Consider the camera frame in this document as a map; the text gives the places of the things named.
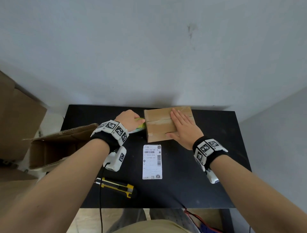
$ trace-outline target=horizontal barcode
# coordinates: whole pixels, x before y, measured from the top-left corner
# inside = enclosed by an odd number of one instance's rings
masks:
[[[161,166],[161,155],[157,155],[157,166]]]

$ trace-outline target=tabletop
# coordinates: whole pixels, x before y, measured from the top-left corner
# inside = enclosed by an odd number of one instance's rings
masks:
[[[69,105],[61,130],[101,124],[128,109],[144,117],[144,109],[152,108]],[[251,170],[235,112],[192,110],[192,113],[205,135],[220,142],[234,160]],[[160,180],[142,179],[143,146],[146,144],[161,144]],[[105,170],[103,176],[134,185],[138,195],[129,199],[102,188],[102,208],[234,208],[222,185],[211,184],[196,163],[193,152],[176,141],[147,143],[146,131],[143,130],[130,134],[124,146],[127,153],[120,170]],[[81,208],[99,208],[99,185],[93,183]]]

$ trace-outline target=pants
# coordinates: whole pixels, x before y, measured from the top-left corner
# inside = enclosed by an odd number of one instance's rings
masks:
[[[170,220],[192,233],[199,233],[198,228],[182,209],[150,209],[149,214],[152,220]],[[122,216],[110,227],[107,233],[112,233],[122,227],[146,220],[146,215],[143,209],[124,209]]]

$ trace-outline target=small cardboard box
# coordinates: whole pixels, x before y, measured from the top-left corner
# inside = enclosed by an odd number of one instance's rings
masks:
[[[15,82],[0,71],[0,158],[22,160],[39,129],[46,108],[15,89]]]
[[[97,127],[98,124],[90,124],[33,139],[29,168],[50,172],[84,146]]]
[[[177,131],[176,126],[170,117],[172,109],[173,108],[144,110],[147,142],[170,140],[170,138],[165,134]],[[175,107],[175,109],[180,110],[183,114],[186,114],[194,121],[191,107],[182,106]]]
[[[0,217],[36,182],[35,176],[17,169],[0,167]]]

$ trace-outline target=right arm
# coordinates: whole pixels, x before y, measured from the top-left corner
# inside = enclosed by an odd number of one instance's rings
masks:
[[[203,133],[180,111],[173,109],[171,118],[177,134],[167,135],[192,150]],[[300,208],[229,156],[218,156],[210,168],[255,232],[307,231],[307,215]]]

